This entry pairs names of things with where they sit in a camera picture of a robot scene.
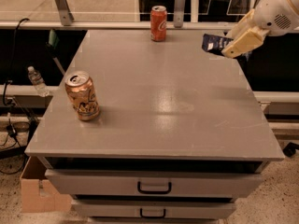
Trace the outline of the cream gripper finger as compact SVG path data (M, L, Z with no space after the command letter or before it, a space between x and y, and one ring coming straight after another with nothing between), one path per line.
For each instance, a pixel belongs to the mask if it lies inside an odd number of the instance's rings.
M247 23L245 21L240 21L238 24L236 24L228 33L227 37L231 39L238 38L243 30L246 28Z
M247 32L240 38L232 39L232 41L221 52L227 58L236 58L249 51L257 49L264 42L264 38L253 32Z

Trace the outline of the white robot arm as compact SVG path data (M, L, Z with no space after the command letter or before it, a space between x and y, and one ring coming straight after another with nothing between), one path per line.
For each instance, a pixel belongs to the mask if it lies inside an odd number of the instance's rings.
M299 0L260 0L228 32L232 41L221 53L235 58L260 47L268 35L285 35L298 26Z

